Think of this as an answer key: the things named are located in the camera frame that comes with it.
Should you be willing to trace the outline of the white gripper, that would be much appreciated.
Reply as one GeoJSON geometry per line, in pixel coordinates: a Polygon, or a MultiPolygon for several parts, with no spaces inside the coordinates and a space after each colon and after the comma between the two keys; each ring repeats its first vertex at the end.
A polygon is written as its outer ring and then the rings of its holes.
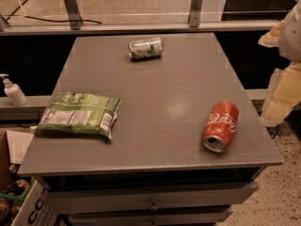
{"type": "MultiPolygon", "coordinates": [[[[258,40],[258,45],[279,48],[282,57],[301,61],[301,0],[258,40]]],[[[275,68],[271,75],[267,98],[261,108],[261,124],[276,127],[301,102],[301,63],[291,62],[284,70],[275,68]]]]}

